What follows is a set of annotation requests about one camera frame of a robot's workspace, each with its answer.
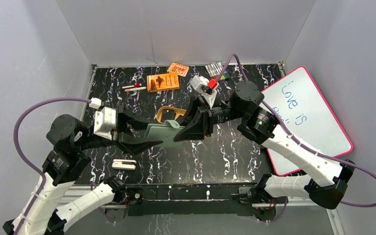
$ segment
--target table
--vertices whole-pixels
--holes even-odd
[[[167,73],[168,67],[133,68],[95,68],[89,98],[98,97],[113,106],[124,105],[134,113],[154,120],[157,110],[164,106],[186,109],[189,97],[195,91],[189,85],[195,75],[209,77],[204,66],[190,66],[186,77],[180,77],[179,90],[160,93],[145,91],[126,93],[122,86],[146,84],[146,76]],[[281,78],[281,69],[277,64],[244,65],[249,80],[255,82],[260,90]],[[238,66],[229,66],[231,79],[220,83],[219,97],[228,100],[235,84],[240,79]],[[94,109],[85,110],[83,120],[93,123]],[[243,137],[236,127],[239,120],[219,124],[214,127],[212,137],[203,141],[186,141],[181,148],[152,148],[141,154],[130,156],[116,147],[87,150],[91,164],[76,181],[79,185],[100,182],[102,179],[117,175],[126,184],[139,185],[195,185],[195,184],[253,184],[262,174],[273,173],[273,167],[267,151],[260,149]],[[136,160],[134,171],[111,168],[113,159]]]

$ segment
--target whiteboard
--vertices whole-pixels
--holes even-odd
[[[353,143],[305,67],[298,67],[262,93],[290,131],[305,142],[334,157],[352,151]],[[277,175],[300,170],[275,151],[268,152]]]

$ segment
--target white wall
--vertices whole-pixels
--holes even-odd
[[[54,0],[0,0],[0,234],[19,215],[38,175],[17,155],[12,132],[29,106],[60,96],[85,97],[91,64]],[[20,131],[25,154],[41,166],[52,149],[45,134],[56,115],[78,117],[79,103],[51,104]]]
[[[306,66],[354,143],[350,159],[376,173],[376,0],[317,0],[286,60]],[[344,198],[376,201],[356,171]],[[338,207],[348,235],[376,234],[376,208]]]
[[[285,60],[315,0],[57,0],[92,64]]]

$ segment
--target robotic arm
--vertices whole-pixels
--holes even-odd
[[[296,144],[280,127],[275,116],[260,107],[264,95],[253,82],[240,81],[228,101],[216,97],[218,83],[214,80],[195,76],[191,85],[200,95],[191,98],[185,115],[177,119],[185,128],[173,137],[174,141],[203,140],[205,136],[211,136],[214,125],[240,118],[237,129],[242,135],[282,154],[307,173],[294,177],[264,175],[256,187],[239,190],[234,199],[260,203],[291,196],[310,198],[327,209],[336,208],[354,168],[317,157]],[[90,107],[99,109],[102,106],[99,99],[92,99]],[[90,127],[70,115],[56,118],[47,133],[54,149],[43,164],[44,188],[37,193],[41,178],[22,213],[5,222],[6,233],[62,235],[73,223],[101,205],[123,202],[132,189],[118,178],[111,177],[83,197],[57,208],[60,199],[91,161],[82,153],[83,150],[117,146],[124,153],[141,153],[169,137],[164,136],[163,140],[149,138],[149,135],[139,138],[129,128],[144,130],[149,124],[123,106],[117,109],[103,107],[95,113],[94,126]]]

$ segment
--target marble surface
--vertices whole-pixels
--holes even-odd
[[[264,89],[281,77],[277,64],[245,65],[249,80]],[[209,77],[204,66],[190,66],[186,77],[180,77],[179,90],[148,93],[147,90],[126,93],[122,86],[146,84],[146,76],[166,73],[167,67],[97,68],[89,98],[98,97],[112,107],[124,105],[134,113],[155,119],[157,110],[164,106],[185,109],[195,91],[189,85],[195,75]],[[238,66],[229,66],[231,79],[220,82],[219,97],[229,99],[235,84],[241,79]],[[83,120],[93,123],[94,109],[87,108]],[[130,156],[116,147],[87,150],[91,164],[83,171],[77,184],[88,185],[117,175],[126,184],[218,184],[258,182],[262,174],[273,173],[266,150],[243,137],[237,130],[239,120],[219,124],[214,134],[203,141],[186,141],[182,147],[151,148]],[[136,160],[135,171],[111,168],[113,159]]]

